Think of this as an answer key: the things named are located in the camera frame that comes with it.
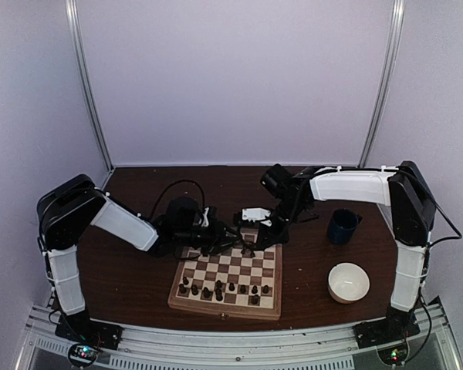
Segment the wooden chess board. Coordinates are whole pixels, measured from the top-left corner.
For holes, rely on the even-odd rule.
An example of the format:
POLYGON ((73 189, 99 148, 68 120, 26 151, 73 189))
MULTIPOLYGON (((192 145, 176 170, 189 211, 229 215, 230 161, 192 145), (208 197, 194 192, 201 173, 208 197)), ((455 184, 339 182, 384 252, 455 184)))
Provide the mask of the wooden chess board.
POLYGON ((282 311, 282 245, 256 251, 253 258, 243 257, 241 249, 237 245, 220 254, 204 256, 192 247, 182 248, 167 299, 168 306, 222 318, 279 320, 282 311), (183 276, 189 280, 185 294, 179 292, 183 276), (222 301, 215 297, 217 281, 222 282, 222 301), (234 291, 228 290, 231 282, 235 285, 234 291), (191 293, 192 285, 198 287, 198 295, 191 293), (239 293, 241 285, 246 286, 245 294, 239 293), (254 285, 258 287, 257 295, 260 297, 257 305, 250 304, 254 285), (271 288, 269 294, 262 293, 264 285, 271 288), (210 299, 201 296, 203 288, 212 292, 210 299))

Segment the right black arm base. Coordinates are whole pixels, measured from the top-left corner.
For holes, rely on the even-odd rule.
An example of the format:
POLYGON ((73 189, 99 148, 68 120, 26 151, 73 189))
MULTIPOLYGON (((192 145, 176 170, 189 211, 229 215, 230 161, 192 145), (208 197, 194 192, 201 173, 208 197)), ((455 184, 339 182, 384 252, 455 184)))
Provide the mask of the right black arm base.
POLYGON ((410 359, 408 338, 421 330, 414 309, 400 311, 389 306, 386 316, 363 321, 353 327, 359 349, 375 347, 380 361, 389 366, 403 366, 410 359))

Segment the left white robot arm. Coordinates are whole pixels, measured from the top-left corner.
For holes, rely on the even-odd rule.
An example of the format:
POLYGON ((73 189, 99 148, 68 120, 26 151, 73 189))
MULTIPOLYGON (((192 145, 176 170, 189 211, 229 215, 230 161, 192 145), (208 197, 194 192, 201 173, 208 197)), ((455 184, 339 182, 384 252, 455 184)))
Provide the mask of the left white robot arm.
POLYGON ((95 234, 111 237, 142 253, 163 257, 180 246, 220 252, 239 242, 238 232, 216 216, 216 209, 190 197, 173 199, 165 212, 145 216, 78 174, 42 196, 37 204, 39 246, 48 278, 57 294, 65 328, 79 342, 96 334, 88 320, 79 251, 95 234))

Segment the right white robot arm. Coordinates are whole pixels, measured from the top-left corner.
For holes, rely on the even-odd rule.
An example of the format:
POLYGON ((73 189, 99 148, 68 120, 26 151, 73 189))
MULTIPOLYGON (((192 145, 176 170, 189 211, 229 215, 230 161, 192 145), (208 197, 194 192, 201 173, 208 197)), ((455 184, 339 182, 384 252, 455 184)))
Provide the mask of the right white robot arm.
POLYGON ((285 243, 288 229, 300 213, 316 201, 346 200, 379 204, 390 209, 390 224, 397 245, 397 267, 390 307, 395 310, 380 323, 387 340, 398 339, 410 327, 411 311, 424 280, 425 254, 434 226, 436 206, 417 164, 375 169, 344 166, 308 166, 297 174, 276 164, 261 183, 279 204, 273 210, 249 207, 240 211, 246 222, 266 227, 265 244, 285 243))

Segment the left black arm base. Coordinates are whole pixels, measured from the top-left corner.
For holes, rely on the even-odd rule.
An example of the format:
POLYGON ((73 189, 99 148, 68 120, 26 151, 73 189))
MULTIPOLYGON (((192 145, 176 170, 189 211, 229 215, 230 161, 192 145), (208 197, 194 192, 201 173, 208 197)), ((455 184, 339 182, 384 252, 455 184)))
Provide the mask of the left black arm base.
POLYGON ((67 315, 61 309, 55 335, 73 343, 67 350, 67 359, 75 368, 85 369, 93 365, 103 349, 117 350, 123 328, 119 325, 94 321, 89 311, 67 315))

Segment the pile of dark chess pieces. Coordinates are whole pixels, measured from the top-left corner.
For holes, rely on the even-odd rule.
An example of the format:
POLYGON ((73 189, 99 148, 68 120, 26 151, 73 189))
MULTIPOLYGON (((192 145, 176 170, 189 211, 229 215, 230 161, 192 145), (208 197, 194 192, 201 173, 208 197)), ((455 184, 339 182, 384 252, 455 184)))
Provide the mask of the pile of dark chess pieces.
POLYGON ((253 258, 255 256, 255 247, 256 244, 250 241, 241 241, 240 242, 242 249, 241 254, 243 257, 250 257, 253 258))

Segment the dark blue mug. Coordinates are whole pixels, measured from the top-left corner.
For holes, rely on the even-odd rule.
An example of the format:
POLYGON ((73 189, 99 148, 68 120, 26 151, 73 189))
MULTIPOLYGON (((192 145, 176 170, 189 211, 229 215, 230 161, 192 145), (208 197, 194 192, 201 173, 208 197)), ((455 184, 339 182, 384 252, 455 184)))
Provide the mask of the dark blue mug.
POLYGON ((333 211, 327 229, 327 239, 335 245, 348 244, 363 217, 348 209, 333 211))

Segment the white bowl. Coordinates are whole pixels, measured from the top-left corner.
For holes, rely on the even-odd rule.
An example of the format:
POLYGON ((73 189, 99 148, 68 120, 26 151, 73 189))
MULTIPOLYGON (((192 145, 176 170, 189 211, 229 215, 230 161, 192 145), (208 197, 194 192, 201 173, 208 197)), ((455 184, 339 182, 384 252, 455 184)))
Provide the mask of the white bowl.
POLYGON ((327 281, 331 298, 341 304, 359 301, 370 290, 370 279, 366 271, 348 262, 332 267, 327 281))

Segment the front aluminium rail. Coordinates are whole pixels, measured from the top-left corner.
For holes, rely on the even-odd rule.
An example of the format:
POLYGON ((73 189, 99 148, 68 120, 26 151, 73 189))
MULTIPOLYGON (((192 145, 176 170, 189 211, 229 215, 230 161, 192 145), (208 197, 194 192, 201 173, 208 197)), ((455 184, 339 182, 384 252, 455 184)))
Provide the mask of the front aluminium rail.
MULTIPOLYGON (((87 369, 463 369, 447 317, 440 306, 428 317, 417 310, 421 333, 401 344, 415 357, 405 366, 386 365, 392 342, 361 348, 353 324, 256 332, 175 331, 122 325, 118 349, 103 349, 87 369)), ((49 311, 34 307, 25 328, 19 358, 12 369, 76 369, 68 361, 74 341, 55 336, 49 311)))

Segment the right aluminium frame post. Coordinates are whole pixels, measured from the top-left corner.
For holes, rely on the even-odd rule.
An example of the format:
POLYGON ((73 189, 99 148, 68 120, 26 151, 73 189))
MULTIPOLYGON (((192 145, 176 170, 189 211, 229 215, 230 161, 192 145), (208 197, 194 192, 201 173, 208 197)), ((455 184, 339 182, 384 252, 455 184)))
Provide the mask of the right aluminium frame post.
POLYGON ((377 138, 377 131, 384 115, 387 97, 389 96, 390 82, 394 74, 394 68, 397 63, 397 57, 400 48, 400 40, 404 27, 405 5, 405 0, 393 1, 383 68, 377 89, 373 112, 370 119, 369 129, 367 131, 362 153, 357 165, 358 167, 365 167, 367 165, 377 138))

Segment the aluminium frame post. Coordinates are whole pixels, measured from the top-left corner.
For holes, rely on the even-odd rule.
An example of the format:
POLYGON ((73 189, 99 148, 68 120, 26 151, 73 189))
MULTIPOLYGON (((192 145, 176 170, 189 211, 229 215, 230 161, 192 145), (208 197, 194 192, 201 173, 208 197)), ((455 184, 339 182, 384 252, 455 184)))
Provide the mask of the aluminium frame post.
POLYGON ((362 153, 357 165, 358 167, 365 167, 367 165, 377 138, 377 131, 384 115, 387 97, 389 96, 390 82, 394 74, 394 68, 397 63, 397 57, 400 48, 400 40, 404 27, 405 5, 405 0, 393 1, 383 68, 377 89, 373 112, 370 119, 369 129, 367 131, 362 153))
POLYGON ((95 141, 103 159, 106 170, 111 173, 114 170, 106 139, 101 127, 96 102, 93 95, 93 88, 90 82, 86 55, 83 47, 82 31, 79 22, 78 5, 75 0, 66 0, 66 17, 69 30, 73 41, 73 48, 76 56, 76 64, 79 71, 80 82, 83 91, 83 98, 86 104, 90 125, 92 126, 95 141))

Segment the left aluminium frame post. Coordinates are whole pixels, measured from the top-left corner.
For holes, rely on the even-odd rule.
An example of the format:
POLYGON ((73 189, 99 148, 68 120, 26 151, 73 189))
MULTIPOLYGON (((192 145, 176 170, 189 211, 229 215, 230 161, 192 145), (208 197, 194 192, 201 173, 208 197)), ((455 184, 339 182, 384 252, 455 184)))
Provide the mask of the left aluminium frame post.
POLYGON ((66 17, 69 30, 73 41, 73 48, 76 56, 76 64, 79 71, 80 82, 83 91, 83 98, 86 104, 90 125, 92 126, 95 141, 103 159, 106 170, 111 173, 114 170, 106 139, 101 127, 96 102, 93 95, 93 88, 90 82, 86 55, 83 47, 82 31, 79 22, 78 5, 75 0, 66 0, 66 17))

